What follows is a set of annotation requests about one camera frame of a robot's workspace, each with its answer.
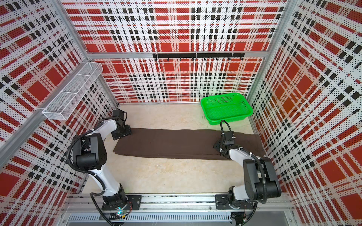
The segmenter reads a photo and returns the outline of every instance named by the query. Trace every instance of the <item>red plaid pattern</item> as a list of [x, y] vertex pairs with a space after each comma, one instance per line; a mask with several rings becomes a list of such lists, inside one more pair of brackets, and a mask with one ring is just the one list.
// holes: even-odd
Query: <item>red plaid pattern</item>
[[[47, 1], [0, 6], [0, 144], [24, 123], [83, 60]], [[111, 114], [95, 82], [67, 121], [44, 120], [0, 169], [0, 225], [53, 225], [83, 174], [65, 163], [74, 135]]]
[[247, 96], [259, 58], [100, 59], [103, 76], [121, 102], [200, 101], [238, 92]]
[[300, 1], [251, 104], [304, 225], [362, 224], [361, 1]]
[[89, 52], [267, 50], [286, 0], [62, 0]]

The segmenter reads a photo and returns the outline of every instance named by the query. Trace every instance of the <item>floor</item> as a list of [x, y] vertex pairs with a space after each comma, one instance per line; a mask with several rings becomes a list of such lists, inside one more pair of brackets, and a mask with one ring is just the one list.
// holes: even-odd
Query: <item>floor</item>
[[[120, 105], [128, 113], [131, 128], [215, 129], [200, 105]], [[253, 133], [249, 119], [229, 123], [234, 132]], [[165, 159], [122, 156], [113, 153], [117, 141], [108, 136], [106, 166], [126, 193], [213, 193], [227, 192], [243, 183], [243, 168], [235, 161]], [[89, 178], [83, 193], [99, 192]]]

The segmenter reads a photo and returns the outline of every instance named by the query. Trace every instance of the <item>mounting plate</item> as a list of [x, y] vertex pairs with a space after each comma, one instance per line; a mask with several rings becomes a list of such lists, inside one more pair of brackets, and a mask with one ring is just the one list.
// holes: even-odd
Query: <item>mounting plate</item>
[[[234, 205], [240, 206], [239, 209], [253, 209], [254, 206], [250, 202], [246, 202], [245, 200], [236, 201]], [[215, 195], [215, 205], [216, 209], [233, 209], [229, 205], [229, 201], [227, 195]]]
[[[127, 195], [128, 200], [132, 203], [132, 210], [139, 210], [141, 197], [142, 195]], [[115, 210], [115, 208], [110, 208], [103, 204], [102, 210]], [[127, 205], [123, 210], [130, 210], [130, 205]]]

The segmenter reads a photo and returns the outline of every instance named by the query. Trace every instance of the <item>metal vent grille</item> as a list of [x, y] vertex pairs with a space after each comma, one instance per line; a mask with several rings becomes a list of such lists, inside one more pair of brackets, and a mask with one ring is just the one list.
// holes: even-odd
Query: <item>metal vent grille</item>
[[[99, 221], [97, 213], [74, 213], [68, 222]], [[132, 213], [125, 219], [126, 222], [230, 222], [231, 214], [225, 213]]]
[[99, 220], [99, 213], [77, 213], [77, 214], [71, 214], [69, 217], [69, 222], [75, 222], [75, 221], [98, 221]]

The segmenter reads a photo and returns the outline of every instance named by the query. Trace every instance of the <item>black cable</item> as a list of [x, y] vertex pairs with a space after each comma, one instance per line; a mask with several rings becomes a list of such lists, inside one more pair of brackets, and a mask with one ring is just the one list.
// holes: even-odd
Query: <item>black cable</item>
[[264, 174], [264, 168], [262, 167], [258, 157], [256, 157], [255, 155], [251, 155], [251, 157], [256, 161], [256, 163], [258, 164], [259, 170], [260, 170], [260, 174], [261, 174], [261, 182], [263, 184], [263, 199], [259, 200], [259, 202], [261, 202], [262, 204], [266, 203], [266, 179], [265, 179], [265, 174]]
[[126, 113], [126, 118], [125, 118], [125, 120], [123, 121], [123, 125], [124, 125], [124, 124], [126, 123], [128, 114], [127, 114], [127, 112], [125, 112], [125, 111], [123, 111], [123, 112]]
[[254, 216], [254, 213], [256, 211], [258, 207], [258, 202], [255, 202], [254, 203], [254, 208], [253, 208], [253, 211], [251, 212], [250, 216], [248, 217], [248, 219], [246, 221], [244, 221], [244, 223], [241, 224], [241, 226], [243, 226], [244, 224], [246, 224], [253, 216]]
[[87, 132], [85, 132], [84, 134], [80, 135], [80, 136], [77, 136], [75, 139], [73, 139], [72, 143], [70, 144], [68, 150], [67, 150], [67, 163], [68, 165], [75, 171], [77, 172], [82, 172], [82, 173], [85, 173], [85, 174], [90, 174], [92, 175], [97, 181], [99, 181], [99, 183], [102, 185], [102, 192], [100, 193], [94, 193], [94, 192], [91, 192], [90, 193], [90, 197], [94, 203], [94, 205], [96, 206], [96, 209], [98, 210], [99, 214], [104, 218], [104, 220], [110, 224], [111, 226], [115, 226], [114, 223], [112, 223], [105, 215], [104, 213], [102, 212], [102, 210], [99, 208], [96, 200], [94, 199], [94, 196], [101, 196], [104, 194], [104, 191], [106, 190], [106, 186], [104, 184], [104, 182], [101, 180], [101, 178], [96, 175], [94, 172], [92, 171], [88, 171], [88, 170], [81, 170], [80, 168], [76, 167], [73, 165], [72, 161], [71, 161], [71, 154], [70, 152], [72, 151], [73, 149], [73, 146], [75, 145], [75, 143], [77, 143], [80, 139], [82, 139], [83, 137], [85, 137], [86, 135], [92, 133], [94, 130], [97, 130], [98, 128], [100, 127], [100, 125], [98, 125], [96, 128], [94, 128], [93, 130], [89, 130]]
[[220, 128], [221, 128], [221, 142], [220, 142], [220, 152], [225, 152], [224, 150], [224, 139], [225, 139], [225, 133], [224, 133], [224, 128], [223, 128], [223, 122], [226, 123], [227, 127], [229, 128], [229, 131], [231, 131], [230, 125], [227, 123], [227, 121], [225, 120], [221, 120], [220, 121]]

